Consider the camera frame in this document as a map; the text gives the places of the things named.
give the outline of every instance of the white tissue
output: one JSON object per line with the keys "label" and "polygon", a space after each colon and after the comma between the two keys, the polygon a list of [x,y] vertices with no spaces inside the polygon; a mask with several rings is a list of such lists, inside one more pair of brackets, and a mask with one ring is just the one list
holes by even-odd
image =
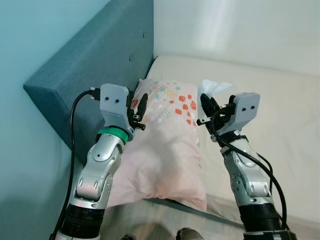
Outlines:
{"label": "white tissue", "polygon": [[206,114],[201,107],[201,101],[200,101],[201,94],[206,94],[209,98],[211,98],[215,94],[222,93],[232,87],[234,87],[234,85],[228,82],[214,82],[208,79],[203,80],[202,83],[198,85],[198,96],[197,96],[198,118],[203,119],[206,117]]}

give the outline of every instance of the mattress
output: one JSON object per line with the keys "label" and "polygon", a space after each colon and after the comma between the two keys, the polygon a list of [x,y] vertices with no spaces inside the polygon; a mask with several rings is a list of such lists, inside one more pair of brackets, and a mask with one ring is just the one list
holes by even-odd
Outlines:
{"label": "mattress", "polygon": [[[255,151],[272,164],[286,196],[288,224],[302,239],[319,236],[319,81],[316,77],[197,58],[159,56],[147,78],[199,85],[204,79],[234,85],[217,94],[220,105],[231,94],[260,94],[257,117],[244,127]],[[207,211],[241,223],[220,148],[199,128]],[[281,202],[273,190],[276,209]]]}

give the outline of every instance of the green ring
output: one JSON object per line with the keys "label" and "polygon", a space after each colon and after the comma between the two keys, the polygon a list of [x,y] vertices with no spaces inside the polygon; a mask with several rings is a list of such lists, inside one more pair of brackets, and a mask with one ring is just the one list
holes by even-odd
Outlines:
{"label": "green ring", "polygon": [[98,132],[98,134],[112,134],[112,135],[120,138],[124,144],[126,144],[129,139],[129,136],[125,131],[123,131],[119,128],[115,128],[115,127],[108,127],[108,128],[101,129]]}

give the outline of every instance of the pink pillowcase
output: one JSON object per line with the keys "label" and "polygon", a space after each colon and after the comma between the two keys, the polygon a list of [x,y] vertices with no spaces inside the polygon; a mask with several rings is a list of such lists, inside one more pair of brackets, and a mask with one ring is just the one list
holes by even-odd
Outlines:
{"label": "pink pillowcase", "polygon": [[144,93],[143,122],[125,146],[113,178],[108,207],[141,199],[172,199],[206,211],[196,128],[197,86],[170,80],[140,80],[132,107]]}

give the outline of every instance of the teal headboard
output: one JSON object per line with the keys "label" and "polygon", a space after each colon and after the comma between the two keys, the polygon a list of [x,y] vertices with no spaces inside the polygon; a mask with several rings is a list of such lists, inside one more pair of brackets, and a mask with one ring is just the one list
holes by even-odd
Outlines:
{"label": "teal headboard", "polygon": [[[75,98],[112,83],[134,90],[154,60],[153,0],[111,0],[43,65],[24,89],[70,146],[69,117]],[[99,103],[83,99],[75,112],[75,152],[84,161],[104,120]]]}

